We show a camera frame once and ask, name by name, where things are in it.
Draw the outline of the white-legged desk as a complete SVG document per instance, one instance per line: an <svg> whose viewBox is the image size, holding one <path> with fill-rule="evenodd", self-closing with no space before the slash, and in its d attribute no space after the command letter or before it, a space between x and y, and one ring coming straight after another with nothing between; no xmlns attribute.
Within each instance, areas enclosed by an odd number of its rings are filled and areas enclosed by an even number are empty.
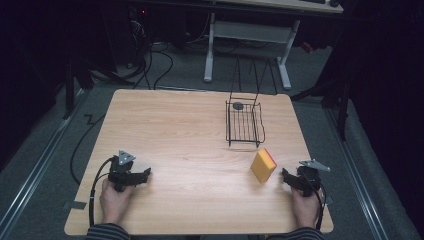
<svg viewBox="0 0 424 240"><path fill-rule="evenodd" d="M216 38L248 40L284 44L285 49L276 57L283 88L291 89L286 61L298 32L302 18L339 17L344 8L338 0L134 0L153 7L204 10L210 14L208 51L205 61L204 81L213 79L214 40ZM260 23L242 23L236 20L217 20L216 15L240 14L253 18L287 17L288 26Z"/></svg>

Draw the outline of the metal floor rail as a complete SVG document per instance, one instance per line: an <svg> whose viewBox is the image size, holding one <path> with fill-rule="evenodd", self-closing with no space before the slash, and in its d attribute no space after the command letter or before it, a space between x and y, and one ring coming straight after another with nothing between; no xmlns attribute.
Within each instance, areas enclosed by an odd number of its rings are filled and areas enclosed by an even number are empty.
<svg viewBox="0 0 424 240"><path fill-rule="evenodd" d="M334 133L337 139L338 145L341 148L343 160L346 165L351 185L355 191L355 194L361 206L362 212L366 218L366 221L369 225L371 233L374 237L374 240L389 240L387 232L377 212L376 206L370 194L368 193L364 181L355 164L350 148L347 142L343 140L340 137L340 134L338 133L335 113L332 110L324 110L324 114L331 126L332 132Z"/></svg>
<svg viewBox="0 0 424 240"><path fill-rule="evenodd" d="M60 91L59 102L31 130L11 162L0 173L0 240L9 237L52 162L75 112L89 93L89 90L78 90L75 109L67 113L65 91Z"/></svg>

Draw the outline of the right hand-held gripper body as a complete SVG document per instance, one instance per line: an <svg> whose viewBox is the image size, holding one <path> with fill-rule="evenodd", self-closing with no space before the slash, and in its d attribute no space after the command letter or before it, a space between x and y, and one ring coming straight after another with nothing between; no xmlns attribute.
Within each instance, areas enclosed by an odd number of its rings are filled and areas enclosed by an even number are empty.
<svg viewBox="0 0 424 240"><path fill-rule="evenodd" d="M297 174L301 181L300 190L304 197L311 196L321 188L320 171L330 172L331 168L315 159L300 161Z"/></svg>

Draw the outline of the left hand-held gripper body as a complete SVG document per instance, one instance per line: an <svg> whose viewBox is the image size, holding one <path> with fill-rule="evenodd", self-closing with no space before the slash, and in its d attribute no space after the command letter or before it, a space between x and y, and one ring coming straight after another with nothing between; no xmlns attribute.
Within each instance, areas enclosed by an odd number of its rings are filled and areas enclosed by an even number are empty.
<svg viewBox="0 0 424 240"><path fill-rule="evenodd" d="M136 157L123 150L114 155L111 160L108 180L114 184L117 192L123 192L131 182L131 169Z"/></svg>

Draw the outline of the black metal stand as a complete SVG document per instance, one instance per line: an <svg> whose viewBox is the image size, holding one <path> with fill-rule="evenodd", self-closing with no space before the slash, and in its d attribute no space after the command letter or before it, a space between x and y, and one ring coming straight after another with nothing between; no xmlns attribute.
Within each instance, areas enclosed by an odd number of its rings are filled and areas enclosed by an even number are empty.
<svg viewBox="0 0 424 240"><path fill-rule="evenodd" d="M68 119L76 110L75 82L78 82L82 89L91 90L93 88L94 82L91 77L92 70L99 72L109 80L118 84L131 85L131 82L87 59L77 57L70 58L66 64L65 119Z"/></svg>
<svg viewBox="0 0 424 240"><path fill-rule="evenodd" d="M305 97L313 95L323 96L321 105L323 108L338 108L338 118L336 120L336 130L339 137L345 141L346 120L348 117L350 81L347 78L337 78L324 83L317 83L305 91L291 96L292 101L299 101Z"/></svg>

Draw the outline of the yellow sponge with red side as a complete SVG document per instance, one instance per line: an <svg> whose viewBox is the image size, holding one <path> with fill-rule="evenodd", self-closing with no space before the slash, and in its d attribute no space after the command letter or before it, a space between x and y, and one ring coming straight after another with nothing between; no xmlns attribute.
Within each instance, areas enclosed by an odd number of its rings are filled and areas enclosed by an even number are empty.
<svg viewBox="0 0 424 240"><path fill-rule="evenodd" d="M265 148L263 148L256 153L250 169L260 183L265 183L270 178L276 167L277 164L272 156Z"/></svg>

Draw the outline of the person's right hand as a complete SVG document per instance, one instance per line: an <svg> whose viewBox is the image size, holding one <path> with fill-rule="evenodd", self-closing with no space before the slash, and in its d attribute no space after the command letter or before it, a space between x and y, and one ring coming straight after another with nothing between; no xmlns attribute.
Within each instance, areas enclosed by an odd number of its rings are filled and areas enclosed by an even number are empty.
<svg viewBox="0 0 424 240"><path fill-rule="evenodd" d="M318 221L319 211L321 209L320 200L322 199L322 191L318 194L304 197L303 192L291 189L293 199L293 213L297 222L297 226L315 228Z"/></svg>

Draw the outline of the dark computer tower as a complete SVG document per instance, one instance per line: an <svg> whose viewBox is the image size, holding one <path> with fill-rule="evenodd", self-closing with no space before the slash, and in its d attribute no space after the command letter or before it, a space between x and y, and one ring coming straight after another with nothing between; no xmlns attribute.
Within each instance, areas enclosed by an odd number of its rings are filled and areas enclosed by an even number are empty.
<svg viewBox="0 0 424 240"><path fill-rule="evenodd" d="M135 45L135 62L141 66L144 55L150 46L151 16L146 8L128 8L131 36Z"/></svg>

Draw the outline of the person's left hand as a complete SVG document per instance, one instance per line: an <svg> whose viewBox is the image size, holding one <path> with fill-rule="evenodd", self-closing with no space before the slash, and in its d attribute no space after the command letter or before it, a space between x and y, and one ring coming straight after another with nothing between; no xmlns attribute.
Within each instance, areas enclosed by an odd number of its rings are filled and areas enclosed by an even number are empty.
<svg viewBox="0 0 424 240"><path fill-rule="evenodd" d="M108 179L102 182L100 204L103 212L102 222L119 224L125 215L134 186L126 187L123 192L114 189L114 184Z"/></svg>

